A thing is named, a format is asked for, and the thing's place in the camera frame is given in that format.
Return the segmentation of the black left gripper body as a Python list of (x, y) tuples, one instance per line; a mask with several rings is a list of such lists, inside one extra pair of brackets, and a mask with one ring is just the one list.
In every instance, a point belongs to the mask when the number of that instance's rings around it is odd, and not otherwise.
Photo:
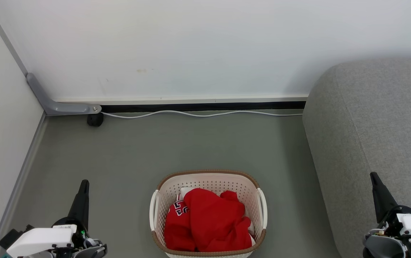
[(72, 242), (75, 248), (86, 248), (85, 240), (89, 236), (87, 229), (89, 226), (89, 219), (76, 218), (76, 217), (64, 217), (55, 222), (52, 227), (59, 228), (66, 225), (75, 225), (76, 230), (72, 236)]

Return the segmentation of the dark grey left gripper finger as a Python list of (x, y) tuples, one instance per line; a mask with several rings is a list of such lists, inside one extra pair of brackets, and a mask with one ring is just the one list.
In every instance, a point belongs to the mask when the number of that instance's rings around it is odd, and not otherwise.
[(68, 218), (77, 222), (84, 231), (89, 228), (89, 189), (89, 181), (82, 180), (68, 213)]

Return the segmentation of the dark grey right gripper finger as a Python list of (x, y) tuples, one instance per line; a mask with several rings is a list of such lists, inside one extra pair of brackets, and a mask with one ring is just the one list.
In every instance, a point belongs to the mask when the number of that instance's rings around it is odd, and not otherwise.
[(398, 204), (376, 172), (371, 172), (370, 178), (376, 222), (381, 223), (386, 220), (387, 214), (391, 212), (394, 207), (397, 207)]

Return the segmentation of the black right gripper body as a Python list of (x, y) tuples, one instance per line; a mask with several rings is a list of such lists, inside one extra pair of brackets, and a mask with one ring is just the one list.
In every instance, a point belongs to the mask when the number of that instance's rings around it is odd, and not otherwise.
[(397, 205), (386, 212), (383, 221), (381, 222), (384, 235), (402, 235), (401, 230), (403, 225), (398, 220), (398, 214), (411, 215), (411, 208), (405, 205)]

